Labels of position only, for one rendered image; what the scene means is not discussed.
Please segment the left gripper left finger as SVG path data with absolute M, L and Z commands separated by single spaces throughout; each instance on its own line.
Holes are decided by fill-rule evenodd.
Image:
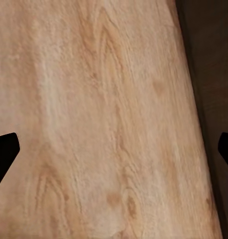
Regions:
M 0 183 L 20 151 L 15 132 L 0 136 Z

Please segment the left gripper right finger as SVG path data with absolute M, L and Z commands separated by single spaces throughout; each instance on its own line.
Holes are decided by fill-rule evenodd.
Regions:
M 228 133 L 223 132 L 220 136 L 218 143 L 218 151 L 222 155 L 223 159 L 228 164 Z

